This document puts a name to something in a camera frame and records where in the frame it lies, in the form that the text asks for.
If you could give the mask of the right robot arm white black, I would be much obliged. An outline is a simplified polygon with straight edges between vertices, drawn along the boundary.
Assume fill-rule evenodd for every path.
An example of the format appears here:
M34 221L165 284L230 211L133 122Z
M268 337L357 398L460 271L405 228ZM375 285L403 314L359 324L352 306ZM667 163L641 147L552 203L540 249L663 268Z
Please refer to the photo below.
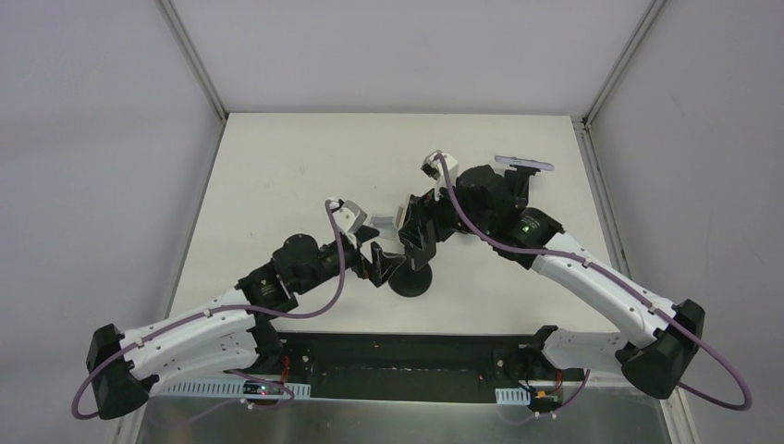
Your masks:
M704 308L673 302L633 282L589 253L562 224L527 205L516 166L489 165L459 173L446 158L427 160L435 186L413 196L398 231L414 270L428 266L436 245L461 233L477 236L499 256L548 278L608 320L617 332L577 333L542 327L540 345L524 355L530 375L546 379L559 369L582 368L624 376L636 389L666 399L703 349Z

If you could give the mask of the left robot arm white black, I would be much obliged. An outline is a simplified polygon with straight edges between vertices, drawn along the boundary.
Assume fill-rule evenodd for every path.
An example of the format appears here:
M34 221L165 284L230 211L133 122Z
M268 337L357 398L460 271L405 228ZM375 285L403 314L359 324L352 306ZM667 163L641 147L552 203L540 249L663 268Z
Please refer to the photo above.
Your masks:
M407 261L374 241L362 226L356 236L340 234L319 245L295 234L271 260L229 290L184 314L125 331L97 328L86 359L84 387L93 393L102 420L132 413L151 397L191 377L230 370L271 374L282 361L282 343L271 322L294 318L297 296L348 272L383 286Z

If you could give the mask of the black round-base phone stand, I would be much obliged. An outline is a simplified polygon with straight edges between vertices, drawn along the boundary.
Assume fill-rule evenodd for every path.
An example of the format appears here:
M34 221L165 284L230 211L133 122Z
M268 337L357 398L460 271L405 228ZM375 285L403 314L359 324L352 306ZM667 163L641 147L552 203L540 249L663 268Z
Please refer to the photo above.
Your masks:
M416 298L427 292L433 283L433 270L429 262L414 264L405 260L388 280L388 286L397 295Z

